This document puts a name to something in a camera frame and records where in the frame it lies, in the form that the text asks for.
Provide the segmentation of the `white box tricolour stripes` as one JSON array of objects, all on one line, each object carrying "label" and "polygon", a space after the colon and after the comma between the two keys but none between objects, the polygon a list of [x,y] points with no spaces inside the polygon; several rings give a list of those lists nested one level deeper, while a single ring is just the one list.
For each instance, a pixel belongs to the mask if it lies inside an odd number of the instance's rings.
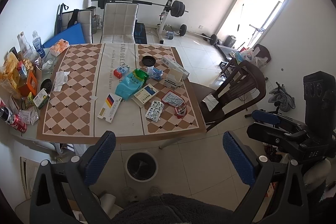
[{"label": "white box tricolour stripes", "polygon": [[121,102],[122,97],[109,93],[97,117],[111,123]]}]

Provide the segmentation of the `long white toothpaste box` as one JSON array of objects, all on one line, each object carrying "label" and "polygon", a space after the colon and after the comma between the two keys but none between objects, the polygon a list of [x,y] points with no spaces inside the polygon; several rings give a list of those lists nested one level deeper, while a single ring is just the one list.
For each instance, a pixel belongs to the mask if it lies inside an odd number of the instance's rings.
[{"label": "long white toothpaste box", "polygon": [[174,61],[169,55],[165,55],[161,58],[162,62],[169,68],[175,69],[183,74],[182,79],[185,80],[189,77],[190,73],[185,70],[185,68],[179,65],[176,61]]}]

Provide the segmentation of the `blue green plastic bag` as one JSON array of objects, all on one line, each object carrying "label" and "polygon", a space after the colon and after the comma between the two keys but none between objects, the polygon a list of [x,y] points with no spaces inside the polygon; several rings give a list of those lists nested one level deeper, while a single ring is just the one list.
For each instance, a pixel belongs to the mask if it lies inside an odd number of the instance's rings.
[{"label": "blue green plastic bag", "polygon": [[149,75],[142,69],[135,69],[117,85],[115,94],[128,100],[133,94],[142,88]]}]

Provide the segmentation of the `cream box blue rectangle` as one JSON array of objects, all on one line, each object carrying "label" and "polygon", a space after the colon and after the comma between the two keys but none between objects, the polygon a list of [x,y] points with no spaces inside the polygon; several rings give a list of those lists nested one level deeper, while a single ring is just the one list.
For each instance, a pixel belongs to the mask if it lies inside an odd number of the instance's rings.
[{"label": "cream box blue rectangle", "polygon": [[157,90],[153,85],[147,84],[133,95],[132,100],[139,107],[143,107],[147,102],[155,97],[158,92],[159,90]]}]

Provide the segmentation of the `white round trash bin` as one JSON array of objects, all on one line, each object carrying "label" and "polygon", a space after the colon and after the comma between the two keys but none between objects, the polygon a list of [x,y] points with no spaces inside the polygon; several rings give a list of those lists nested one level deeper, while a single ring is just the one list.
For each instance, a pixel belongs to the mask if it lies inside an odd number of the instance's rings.
[{"label": "white round trash bin", "polygon": [[158,162],[147,151],[134,152],[126,160],[125,171],[136,182],[148,182],[157,175]]}]

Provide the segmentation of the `left grey fuzzy slipper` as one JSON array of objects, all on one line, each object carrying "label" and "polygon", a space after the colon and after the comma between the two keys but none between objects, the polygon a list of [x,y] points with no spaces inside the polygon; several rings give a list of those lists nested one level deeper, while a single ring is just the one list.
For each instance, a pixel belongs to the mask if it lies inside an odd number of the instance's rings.
[{"label": "left grey fuzzy slipper", "polygon": [[126,202],[138,201],[138,194],[133,188],[130,188],[130,187],[123,188],[121,193],[122,193],[123,199]]}]

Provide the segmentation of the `grey fuzzy slipper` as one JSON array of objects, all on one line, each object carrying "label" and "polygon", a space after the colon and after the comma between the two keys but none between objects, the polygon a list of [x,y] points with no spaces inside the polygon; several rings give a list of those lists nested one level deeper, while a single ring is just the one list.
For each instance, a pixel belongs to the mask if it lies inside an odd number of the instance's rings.
[{"label": "grey fuzzy slipper", "polygon": [[159,197],[163,194],[162,190],[158,186],[151,186],[149,189],[149,197]]},{"label": "grey fuzzy slipper", "polygon": [[133,188],[130,188],[130,187],[123,188],[121,193],[122,193],[123,199],[126,202],[138,201],[138,194]]}]

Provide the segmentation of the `right grey fuzzy slipper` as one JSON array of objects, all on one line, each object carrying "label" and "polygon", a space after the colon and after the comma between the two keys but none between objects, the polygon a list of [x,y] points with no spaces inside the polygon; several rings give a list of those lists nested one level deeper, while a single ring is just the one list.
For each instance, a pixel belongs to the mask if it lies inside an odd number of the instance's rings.
[{"label": "right grey fuzzy slipper", "polygon": [[162,190],[158,186],[151,186],[149,189],[149,197],[159,197],[163,194]]}]

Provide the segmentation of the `red cola can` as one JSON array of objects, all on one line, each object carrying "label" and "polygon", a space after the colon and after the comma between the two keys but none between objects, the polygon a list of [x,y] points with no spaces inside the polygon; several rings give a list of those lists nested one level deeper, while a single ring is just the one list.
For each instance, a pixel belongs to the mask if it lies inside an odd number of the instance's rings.
[{"label": "red cola can", "polygon": [[11,127],[13,127],[22,134],[27,131],[27,124],[21,120],[18,114],[11,115],[9,119],[9,124],[11,125]]}]

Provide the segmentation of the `green drink carton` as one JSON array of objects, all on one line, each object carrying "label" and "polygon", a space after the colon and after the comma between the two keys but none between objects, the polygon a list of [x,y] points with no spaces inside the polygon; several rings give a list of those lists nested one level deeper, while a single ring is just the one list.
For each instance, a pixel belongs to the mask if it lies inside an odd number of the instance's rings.
[{"label": "green drink carton", "polygon": [[48,102],[49,98],[50,95],[47,93],[46,89],[42,88],[33,99],[33,103],[37,109],[41,109]]}]

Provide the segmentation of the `floor barbell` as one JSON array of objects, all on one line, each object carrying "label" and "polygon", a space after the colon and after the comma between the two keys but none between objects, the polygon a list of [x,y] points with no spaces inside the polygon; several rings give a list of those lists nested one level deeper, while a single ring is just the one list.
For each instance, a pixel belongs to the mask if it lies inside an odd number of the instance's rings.
[{"label": "floor barbell", "polygon": [[187,30],[187,25],[185,24],[182,24],[179,28],[179,35],[180,36],[185,36],[185,34],[192,34],[192,35],[195,35],[195,36],[199,36],[203,39],[205,39],[206,41],[209,41],[209,43],[214,46],[215,44],[217,44],[217,41],[218,41],[218,37],[215,35],[215,34],[212,34],[211,36],[207,36],[205,34],[198,34],[196,32],[192,32],[192,31],[188,31]]}]

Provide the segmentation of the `red snack packet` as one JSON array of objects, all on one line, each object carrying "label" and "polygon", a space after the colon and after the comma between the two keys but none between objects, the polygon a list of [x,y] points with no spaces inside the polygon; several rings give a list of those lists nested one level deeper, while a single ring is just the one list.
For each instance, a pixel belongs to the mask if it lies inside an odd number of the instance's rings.
[{"label": "red snack packet", "polygon": [[187,105],[185,103],[185,100],[175,92],[167,92],[163,96],[162,102],[173,106],[177,118],[183,118],[187,114]]}]

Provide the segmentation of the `white table leg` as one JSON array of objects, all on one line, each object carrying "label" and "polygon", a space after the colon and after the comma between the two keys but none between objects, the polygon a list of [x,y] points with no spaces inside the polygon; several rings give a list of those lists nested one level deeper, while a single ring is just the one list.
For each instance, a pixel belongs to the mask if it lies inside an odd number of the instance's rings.
[{"label": "white table leg", "polygon": [[181,140],[182,138],[174,138],[174,139],[166,140],[159,146],[159,149],[164,149],[172,144],[178,143]]}]

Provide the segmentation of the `green white medicine box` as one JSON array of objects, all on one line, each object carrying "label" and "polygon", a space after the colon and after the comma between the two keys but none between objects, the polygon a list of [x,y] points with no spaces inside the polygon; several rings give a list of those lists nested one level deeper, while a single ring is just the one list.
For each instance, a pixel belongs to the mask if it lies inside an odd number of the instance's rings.
[{"label": "green white medicine box", "polygon": [[163,84],[165,87],[175,90],[183,84],[183,73],[175,69],[170,69],[164,79]]}]

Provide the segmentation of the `black fleece trouser legs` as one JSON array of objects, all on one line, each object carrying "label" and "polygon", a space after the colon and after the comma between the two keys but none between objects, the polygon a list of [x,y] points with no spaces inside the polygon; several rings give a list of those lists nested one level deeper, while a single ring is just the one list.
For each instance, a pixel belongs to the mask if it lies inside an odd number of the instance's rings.
[{"label": "black fleece trouser legs", "polygon": [[128,205],[112,223],[229,223],[233,211],[175,194],[149,197]]}]

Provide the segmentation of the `blister pill pack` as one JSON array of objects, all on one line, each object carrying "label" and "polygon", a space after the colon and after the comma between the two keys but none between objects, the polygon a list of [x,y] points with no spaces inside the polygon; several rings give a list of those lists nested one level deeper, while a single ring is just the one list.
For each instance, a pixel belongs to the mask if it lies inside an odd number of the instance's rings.
[{"label": "blister pill pack", "polygon": [[161,101],[152,101],[145,117],[149,120],[157,122],[162,114],[165,105]]}]

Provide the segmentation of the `white crumpled tissue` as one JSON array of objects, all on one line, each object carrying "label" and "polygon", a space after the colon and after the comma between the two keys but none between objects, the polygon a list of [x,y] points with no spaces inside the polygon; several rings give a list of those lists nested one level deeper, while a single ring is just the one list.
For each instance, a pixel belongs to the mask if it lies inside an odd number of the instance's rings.
[{"label": "white crumpled tissue", "polygon": [[54,82],[54,92],[60,92],[64,84],[68,81],[68,75],[70,72],[59,71],[56,73]]}]

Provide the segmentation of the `checkered table mat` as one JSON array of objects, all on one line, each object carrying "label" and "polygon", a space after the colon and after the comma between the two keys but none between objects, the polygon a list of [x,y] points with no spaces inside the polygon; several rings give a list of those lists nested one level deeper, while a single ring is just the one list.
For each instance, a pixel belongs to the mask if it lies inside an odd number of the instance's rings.
[{"label": "checkered table mat", "polygon": [[42,107],[37,138],[94,143],[112,131],[122,141],[165,140],[204,133],[201,110],[174,47],[77,44],[57,58],[67,81]]}]

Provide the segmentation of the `orange box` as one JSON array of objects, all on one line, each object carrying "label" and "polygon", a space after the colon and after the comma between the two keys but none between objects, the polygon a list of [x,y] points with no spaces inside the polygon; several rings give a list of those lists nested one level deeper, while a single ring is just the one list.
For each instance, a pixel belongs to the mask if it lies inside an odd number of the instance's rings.
[{"label": "orange box", "polygon": [[38,81],[33,71],[29,71],[26,79],[21,79],[18,85],[18,91],[22,97],[27,97],[30,93],[33,96],[37,94]]}]

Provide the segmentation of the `blue crumpled wrapper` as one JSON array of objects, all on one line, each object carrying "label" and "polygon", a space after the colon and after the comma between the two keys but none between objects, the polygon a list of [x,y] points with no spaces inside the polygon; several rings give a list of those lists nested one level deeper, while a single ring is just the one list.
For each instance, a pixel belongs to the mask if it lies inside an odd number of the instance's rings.
[{"label": "blue crumpled wrapper", "polygon": [[157,69],[155,66],[147,67],[147,74],[151,79],[161,81],[163,77],[163,71]]}]

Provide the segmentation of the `small blue white box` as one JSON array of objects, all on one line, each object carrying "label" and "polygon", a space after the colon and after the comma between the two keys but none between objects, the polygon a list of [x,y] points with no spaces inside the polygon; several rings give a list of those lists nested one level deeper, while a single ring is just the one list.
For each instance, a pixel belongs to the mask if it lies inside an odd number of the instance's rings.
[{"label": "small blue white box", "polygon": [[118,79],[122,79],[125,75],[129,73],[130,67],[128,65],[121,65],[113,71],[113,75]]}]

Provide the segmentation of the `yellow snack bag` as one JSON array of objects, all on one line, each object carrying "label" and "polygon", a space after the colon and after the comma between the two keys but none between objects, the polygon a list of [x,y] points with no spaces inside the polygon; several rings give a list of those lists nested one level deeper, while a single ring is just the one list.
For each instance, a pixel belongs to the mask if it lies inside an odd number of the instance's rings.
[{"label": "yellow snack bag", "polygon": [[1,87],[3,87],[15,99],[21,98],[18,90],[20,75],[17,70],[19,60],[12,52],[9,52],[6,61],[1,67]]}]

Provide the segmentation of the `orange tissue pack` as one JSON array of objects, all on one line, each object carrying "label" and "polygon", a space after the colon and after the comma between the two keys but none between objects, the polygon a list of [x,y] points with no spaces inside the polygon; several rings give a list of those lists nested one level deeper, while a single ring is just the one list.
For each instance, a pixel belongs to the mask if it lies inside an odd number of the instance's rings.
[{"label": "orange tissue pack", "polygon": [[54,57],[58,57],[61,53],[67,50],[69,46],[70,44],[68,41],[60,39],[50,48],[50,54]]}]

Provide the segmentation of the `barbell on rack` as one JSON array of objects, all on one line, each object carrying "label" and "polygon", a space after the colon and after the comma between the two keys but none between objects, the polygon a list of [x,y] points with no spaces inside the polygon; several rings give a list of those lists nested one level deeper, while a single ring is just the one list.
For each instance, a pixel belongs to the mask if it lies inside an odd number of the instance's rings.
[{"label": "barbell on rack", "polygon": [[165,30],[165,23],[167,21],[168,15],[179,18],[185,13],[188,13],[186,6],[183,2],[178,0],[167,0],[165,4],[141,1],[141,0],[92,0],[92,2],[97,2],[97,6],[100,9],[105,9],[107,3],[124,3],[124,4],[135,4],[135,5],[146,5],[146,6],[159,6],[163,10],[159,15],[159,24],[156,27],[157,36],[159,43],[163,44],[163,33],[167,33]]}]

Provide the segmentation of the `blue folded mat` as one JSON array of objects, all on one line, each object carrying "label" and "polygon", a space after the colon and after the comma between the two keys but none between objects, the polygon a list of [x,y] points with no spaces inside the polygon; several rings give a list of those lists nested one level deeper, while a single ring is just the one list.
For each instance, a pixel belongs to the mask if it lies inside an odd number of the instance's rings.
[{"label": "blue folded mat", "polygon": [[53,38],[50,38],[43,44],[43,48],[50,48],[60,39],[66,40],[70,45],[75,44],[85,44],[85,39],[82,31],[82,27],[80,23],[77,23],[70,28],[60,32],[55,35]]}]

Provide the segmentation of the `clear water bottle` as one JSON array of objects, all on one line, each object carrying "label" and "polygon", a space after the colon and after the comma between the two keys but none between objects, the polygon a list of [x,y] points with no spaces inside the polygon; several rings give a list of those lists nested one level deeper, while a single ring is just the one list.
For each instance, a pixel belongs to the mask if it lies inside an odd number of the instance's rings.
[{"label": "clear water bottle", "polygon": [[42,46],[42,40],[41,37],[38,35],[37,31],[33,31],[33,46],[36,50],[36,52],[39,54],[39,56],[41,57],[41,59],[44,59],[46,56],[45,50]]}]

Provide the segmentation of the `white padded chair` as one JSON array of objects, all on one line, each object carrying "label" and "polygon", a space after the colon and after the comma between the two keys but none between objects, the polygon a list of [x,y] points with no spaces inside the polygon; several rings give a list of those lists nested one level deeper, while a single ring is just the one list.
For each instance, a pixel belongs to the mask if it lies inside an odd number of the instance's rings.
[{"label": "white padded chair", "polygon": [[104,9],[101,42],[134,44],[137,12],[137,4],[107,3]]}]

